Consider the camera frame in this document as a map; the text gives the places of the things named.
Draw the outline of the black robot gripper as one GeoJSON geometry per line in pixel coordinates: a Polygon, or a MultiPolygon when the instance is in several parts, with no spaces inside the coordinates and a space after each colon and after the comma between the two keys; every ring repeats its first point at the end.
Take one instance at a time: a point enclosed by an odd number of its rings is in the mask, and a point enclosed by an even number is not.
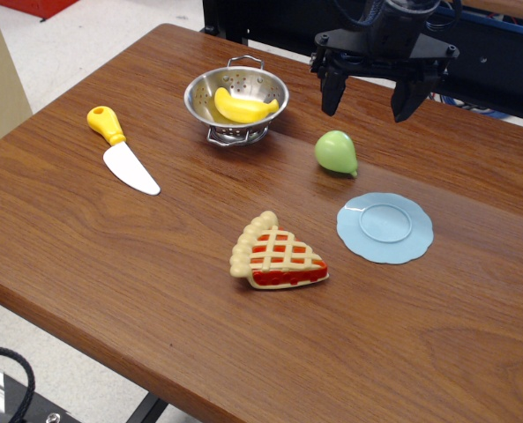
{"type": "Polygon", "coordinates": [[[430,23],[438,1],[366,1],[356,18],[342,1],[329,1],[340,28],[315,36],[310,71],[318,74],[322,111],[335,115],[347,76],[396,81],[392,95],[395,122],[404,122],[428,98],[459,56],[457,47],[430,33],[443,32],[459,20],[430,23]]]}

